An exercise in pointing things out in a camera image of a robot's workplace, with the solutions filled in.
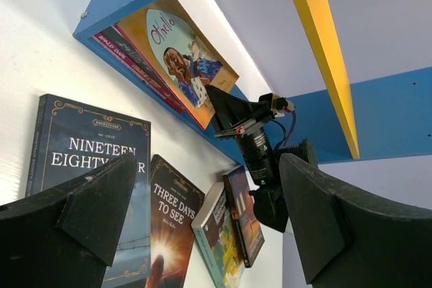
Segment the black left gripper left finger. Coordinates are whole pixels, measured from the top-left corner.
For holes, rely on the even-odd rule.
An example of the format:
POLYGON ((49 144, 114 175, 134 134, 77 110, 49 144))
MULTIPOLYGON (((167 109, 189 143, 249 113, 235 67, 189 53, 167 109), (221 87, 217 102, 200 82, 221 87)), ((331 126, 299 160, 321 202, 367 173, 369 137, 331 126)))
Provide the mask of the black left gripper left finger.
POLYGON ((1 206, 2 287, 100 287, 113 264, 137 163, 124 154, 1 206))

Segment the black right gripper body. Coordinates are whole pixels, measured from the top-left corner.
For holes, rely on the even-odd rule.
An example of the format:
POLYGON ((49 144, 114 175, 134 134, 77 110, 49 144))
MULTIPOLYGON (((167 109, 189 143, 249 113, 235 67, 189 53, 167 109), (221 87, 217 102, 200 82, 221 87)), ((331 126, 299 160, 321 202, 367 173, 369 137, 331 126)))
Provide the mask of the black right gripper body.
POLYGON ((283 132, 283 138, 275 145, 271 145, 264 130, 267 123, 261 127, 255 127, 248 133, 215 132, 216 138, 233 139, 236 142, 252 180, 258 186, 272 186, 280 183, 278 164, 281 155, 285 153, 294 154, 307 163, 314 164, 314 148, 309 139, 304 139, 293 145, 288 144, 296 125, 296 111, 285 113, 283 117, 274 117, 271 111, 272 95, 262 95, 257 102, 268 102, 270 106, 270 122, 278 124, 283 132))

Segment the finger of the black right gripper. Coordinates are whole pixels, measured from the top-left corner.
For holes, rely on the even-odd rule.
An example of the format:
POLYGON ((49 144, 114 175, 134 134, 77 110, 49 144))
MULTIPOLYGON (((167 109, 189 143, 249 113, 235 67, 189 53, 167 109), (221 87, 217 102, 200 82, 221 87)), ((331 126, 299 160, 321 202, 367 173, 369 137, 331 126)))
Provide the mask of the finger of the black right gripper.
POLYGON ((212 85, 205 88, 215 111, 211 123, 216 133, 248 133, 270 122, 268 102, 243 100, 212 85))

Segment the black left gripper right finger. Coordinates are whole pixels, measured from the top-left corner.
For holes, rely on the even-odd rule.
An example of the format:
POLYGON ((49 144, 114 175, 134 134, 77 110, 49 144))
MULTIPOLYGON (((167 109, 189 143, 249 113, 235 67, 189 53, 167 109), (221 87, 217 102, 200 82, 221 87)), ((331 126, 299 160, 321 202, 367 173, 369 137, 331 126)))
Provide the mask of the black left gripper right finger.
POLYGON ((431 211, 330 176, 293 154, 279 172, 305 281, 430 287, 431 211))

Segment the Othello picture book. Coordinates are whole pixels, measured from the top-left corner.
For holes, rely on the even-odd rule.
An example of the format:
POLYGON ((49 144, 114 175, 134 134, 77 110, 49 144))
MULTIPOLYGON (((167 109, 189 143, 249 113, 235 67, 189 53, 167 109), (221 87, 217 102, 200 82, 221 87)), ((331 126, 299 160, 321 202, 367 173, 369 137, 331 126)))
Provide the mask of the Othello picture book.
POLYGON ((215 110, 206 86, 230 92, 239 76, 178 0, 157 0, 116 23, 194 120, 207 129, 215 110))

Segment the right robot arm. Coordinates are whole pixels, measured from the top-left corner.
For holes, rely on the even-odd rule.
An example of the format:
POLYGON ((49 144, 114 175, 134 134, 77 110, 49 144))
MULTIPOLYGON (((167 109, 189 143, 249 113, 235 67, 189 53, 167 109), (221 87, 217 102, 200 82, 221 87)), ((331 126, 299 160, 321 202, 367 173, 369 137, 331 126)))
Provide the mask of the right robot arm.
POLYGON ((211 120, 215 137, 234 139, 254 184, 259 187, 249 191, 255 217, 261 224, 284 232, 289 214, 279 172, 281 156, 291 153, 318 165, 317 153, 309 139, 288 144, 297 121, 294 104, 273 93, 250 102, 216 86, 205 88, 215 111, 211 120))

